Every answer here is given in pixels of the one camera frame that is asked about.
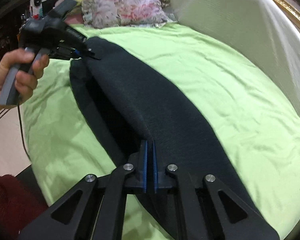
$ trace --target white tile floor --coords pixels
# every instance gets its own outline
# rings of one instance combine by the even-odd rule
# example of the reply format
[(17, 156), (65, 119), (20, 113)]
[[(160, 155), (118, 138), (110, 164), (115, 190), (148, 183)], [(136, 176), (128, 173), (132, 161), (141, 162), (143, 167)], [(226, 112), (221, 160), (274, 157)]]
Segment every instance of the white tile floor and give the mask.
[(23, 150), (18, 110), (10, 110), (0, 119), (0, 176), (16, 176), (30, 165)]

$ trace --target red object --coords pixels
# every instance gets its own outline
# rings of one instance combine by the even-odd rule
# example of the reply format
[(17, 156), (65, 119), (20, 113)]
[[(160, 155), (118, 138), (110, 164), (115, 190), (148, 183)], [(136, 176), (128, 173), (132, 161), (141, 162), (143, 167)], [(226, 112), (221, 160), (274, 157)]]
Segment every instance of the red object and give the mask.
[(0, 177), (0, 225), (12, 239), (17, 239), (19, 231), (47, 208), (15, 177)]

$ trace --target metal screw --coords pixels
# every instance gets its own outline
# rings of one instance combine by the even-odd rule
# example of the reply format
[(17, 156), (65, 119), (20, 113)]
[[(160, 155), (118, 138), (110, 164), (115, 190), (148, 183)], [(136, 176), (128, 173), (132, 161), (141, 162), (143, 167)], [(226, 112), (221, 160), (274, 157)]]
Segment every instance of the metal screw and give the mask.
[(212, 174), (208, 174), (208, 175), (206, 176), (206, 181), (207, 181), (207, 182), (214, 182), (215, 180), (216, 180), (216, 177), (213, 176)]
[(86, 180), (86, 182), (93, 182), (96, 179), (96, 176), (93, 174), (89, 174), (84, 179)]
[(168, 170), (169, 171), (176, 171), (178, 169), (178, 166), (175, 164), (170, 164), (168, 165)]
[(123, 168), (126, 171), (131, 171), (133, 169), (133, 165), (131, 163), (126, 163), (125, 165), (123, 165)]

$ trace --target gray handle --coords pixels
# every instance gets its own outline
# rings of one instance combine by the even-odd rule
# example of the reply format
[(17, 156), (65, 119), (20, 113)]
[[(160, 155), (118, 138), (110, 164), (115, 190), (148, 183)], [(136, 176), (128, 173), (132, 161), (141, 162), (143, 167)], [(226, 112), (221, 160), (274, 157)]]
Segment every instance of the gray handle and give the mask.
[[(25, 51), (29, 52), (34, 52), (34, 49), (32, 48), (26, 48)], [(32, 64), (36, 61), (39, 60), (43, 55), (49, 54), (50, 50), (42, 48), (36, 55), (35, 59), (33, 60), (32, 63), (30, 64), (15, 64), (13, 65), (9, 72), (8, 75), (4, 81), (1, 93), (0, 93), (0, 105), (1, 106), (11, 106), (11, 105), (17, 105), (20, 101), (20, 94), (16, 90), (15, 87), (15, 82), (16, 82), (16, 75), (20, 68), (23, 71), (28, 72), (29, 74), (33, 75), (33, 70), (32, 70)]]

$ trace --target hand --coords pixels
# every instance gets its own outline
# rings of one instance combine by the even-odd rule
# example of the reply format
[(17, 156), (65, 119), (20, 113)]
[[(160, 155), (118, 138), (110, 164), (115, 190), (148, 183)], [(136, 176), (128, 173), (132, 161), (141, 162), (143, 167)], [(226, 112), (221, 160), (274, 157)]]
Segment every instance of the hand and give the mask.
[[(34, 53), (25, 52), (24, 49), (16, 49), (3, 56), (0, 62), (0, 92), (10, 67), (15, 63), (31, 63), (34, 60), (34, 57)], [(15, 87), (21, 95), (21, 103), (32, 96), (33, 90), (37, 87), (38, 79), (43, 76), (43, 69), (48, 66), (48, 64), (49, 57), (48, 55), (44, 55), (40, 60), (33, 63), (32, 69), (34, 75), (30, 75), (23, 71), (17, 73)], [(15, 106), (0, 106), (0, 110), (13, 107)]]

